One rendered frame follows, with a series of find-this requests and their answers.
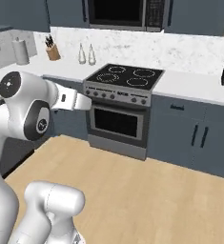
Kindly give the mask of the blue-grey base cupboard run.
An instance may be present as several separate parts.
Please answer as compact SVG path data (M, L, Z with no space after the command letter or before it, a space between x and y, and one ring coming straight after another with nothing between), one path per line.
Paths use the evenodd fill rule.
M75 89L79 93L83 92L81 80L68 80L46 75L43 75L43 78L64 87ZM66 110L51 111L51 124L48 129L48 135L55 137L61 134L87 141L86 112Z

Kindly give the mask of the blue-grey wall cupboard door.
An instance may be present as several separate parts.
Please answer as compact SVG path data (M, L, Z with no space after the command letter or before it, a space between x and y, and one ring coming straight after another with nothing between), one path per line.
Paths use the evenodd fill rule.
M172 24L167 16L164 32L223 36L224 0L174 0Z
M88 0L86 3L87 22L83 21L81 0L47 0L52 27L87 28L89 26Z

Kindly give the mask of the blue-grey wall cupboard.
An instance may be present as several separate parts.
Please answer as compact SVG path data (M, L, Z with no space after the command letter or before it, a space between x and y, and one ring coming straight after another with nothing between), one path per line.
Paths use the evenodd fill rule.
M47 0L0 0L0 26L50 32Z

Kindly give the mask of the blue-grey base cupboard door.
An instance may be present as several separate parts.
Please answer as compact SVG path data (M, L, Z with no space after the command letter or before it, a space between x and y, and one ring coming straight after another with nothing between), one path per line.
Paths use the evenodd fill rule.
M147 156L190 168L193 163L194 146L191 142L195 125L198 122L190 119L171 123L151 121Z
M205 127L209 127L204 148L200 148ZM224 125L205 122L198 139L192 168L224 178Z

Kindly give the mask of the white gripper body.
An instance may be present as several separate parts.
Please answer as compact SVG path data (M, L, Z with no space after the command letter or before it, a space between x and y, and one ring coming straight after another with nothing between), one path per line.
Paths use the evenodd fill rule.
M91 107L92 107L92 100L88 96L82 93L76 95L76 100L74 104L74 108L76 110L89 111Z

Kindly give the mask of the black steel microwave oven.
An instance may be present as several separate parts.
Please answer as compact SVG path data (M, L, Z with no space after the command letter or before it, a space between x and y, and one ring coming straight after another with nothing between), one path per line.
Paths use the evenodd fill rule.
M90 27L161 31L165 0L88 0Z

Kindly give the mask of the blue-grey drawer front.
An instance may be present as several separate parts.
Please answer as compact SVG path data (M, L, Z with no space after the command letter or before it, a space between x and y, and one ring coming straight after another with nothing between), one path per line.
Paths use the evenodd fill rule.
M209 104L205 119L210 122L224 124L224 106Z
M206 106L201 102L154 95L152 100L152 121L171 123L182 119L202 120Z

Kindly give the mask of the wooden knife block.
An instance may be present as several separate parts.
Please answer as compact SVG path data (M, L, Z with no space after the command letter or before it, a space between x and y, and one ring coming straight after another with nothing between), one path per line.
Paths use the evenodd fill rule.
M47 55L48 55L50 61L59 60L61 58L61 56L59 54L56 44L53 42L51 35L48 35L46 37L45 43L47 46L46 52L47 52Z

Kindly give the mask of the steel stove with black hob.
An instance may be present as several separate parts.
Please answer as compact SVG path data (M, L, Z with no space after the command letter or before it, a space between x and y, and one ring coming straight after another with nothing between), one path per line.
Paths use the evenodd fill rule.
M107 64L83 81L92 103L132 104L135 112L92 106L86 113L88 141L94 148L136 159L146 158L152 90L162 70Z

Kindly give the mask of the white paper towel roll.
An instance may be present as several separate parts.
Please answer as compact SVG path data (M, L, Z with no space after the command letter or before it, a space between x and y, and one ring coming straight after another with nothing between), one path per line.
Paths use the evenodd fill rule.
M15 38L12 41L12 46L15 54L16 64L20 66L28 65L30 59L29 59L26 41L20 40L19 38Z

